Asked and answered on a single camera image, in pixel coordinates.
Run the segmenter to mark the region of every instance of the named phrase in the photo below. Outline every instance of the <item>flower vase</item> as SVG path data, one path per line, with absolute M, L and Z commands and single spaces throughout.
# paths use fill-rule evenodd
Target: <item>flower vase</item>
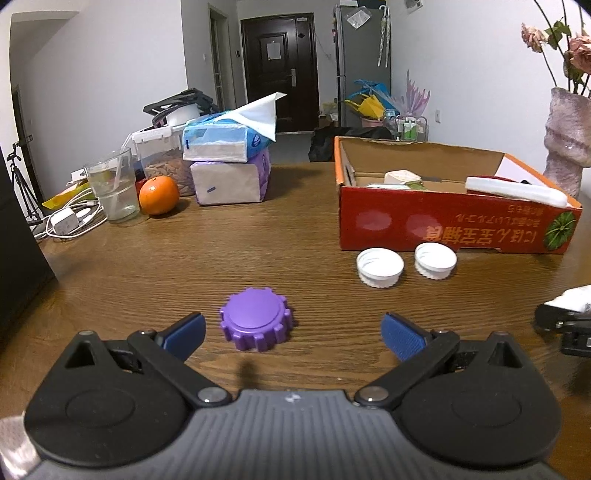
M 577 198 L 583 168 L 591 167 L 591 100 L 552 88 L 544 145 L 548 149 L 544 176 Z

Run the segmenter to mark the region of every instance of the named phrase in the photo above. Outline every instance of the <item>open box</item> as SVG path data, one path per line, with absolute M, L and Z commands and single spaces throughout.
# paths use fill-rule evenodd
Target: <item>open box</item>
M 473 176 L 497 176 L 559 189 L 515 157 L 430 142 L 335 138 L 335 170 L 343 250 L 384 247 L 413 251 L 423 242 L 506 253 L 562 254 L 580 219 L 569 196 L 565 209 L 527 200 L 467 193 Z M 423 190 L 367 188 L 386 172 L 409 170 Z

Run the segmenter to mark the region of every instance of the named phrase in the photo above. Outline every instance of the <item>charging cable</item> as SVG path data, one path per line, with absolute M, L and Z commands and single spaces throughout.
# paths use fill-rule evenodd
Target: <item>charging cable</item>
M 53 238 L 59 238 L 61 240 L 71 240 L 78 238 L 105 223 L 107 221 L 107 217 L 100 201 L 95 199 L 83 200 L 85 197 L 88 197 L 92 194 L 92 189 L 89 187 L 75 195 L 61 209 L 44 217 L 43 222 L 45 223 L 45 230 L 36 234 L 35 239 L 41 240 L 50 236 Z M 79 225 L 67 234 L 58 235 L 52 225 L 51 218 L 66 209 L 71 209 L 77 214 L 76 216 L 81 215 L 81 218 L 78 218 Z

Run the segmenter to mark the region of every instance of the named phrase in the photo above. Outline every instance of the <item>brown tabletop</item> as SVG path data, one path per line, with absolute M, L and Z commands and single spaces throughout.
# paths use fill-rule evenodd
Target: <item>brown tabletop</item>
M 427 280 L 413 255 L 399 285 L 363 285 L 355 252 L 339 248 L 333 164 L 276 166 L 267 200 L 199 207 L 182 200 L 167 218 L 104 225 L 66 244 L 44 241 L 58 282 L 29 308 L 0 352 L 0 417 L 23 411 L 63 348 L 80 330 L 121 339 L 163 329 L 194 310 L 207 318 L 203 346 L 188 360 L 211 380 L 241 388 L 344 389 L 353 394 L 397 364 L 380 321 L 396 311 L 429 330 L 484 339 L 511 332 L 541 370 L 563 410 L 550 463 L 569 479 L 591 477 L 591 359 L 564 356 L 542 339 L 535 307 L 565 289 L 591 284 L 591 210 L 568 253 L 459 253 L 456 274 Z M 243 288 L 272 287 L 288 298 L 299 325 L 266 353 L 238 352 L 224 340 L 218 309 Z

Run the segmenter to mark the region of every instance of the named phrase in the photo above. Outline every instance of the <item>purple cap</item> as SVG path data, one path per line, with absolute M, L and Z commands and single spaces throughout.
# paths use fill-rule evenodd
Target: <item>purple cap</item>
M 285 300 L 268 287 L 247 288 L 231 295 L 220 309 L 220 327 L 226 340 L 234 342 L 238 350 L 256 348 L 259 352 L 285 342 L 293 328 Z

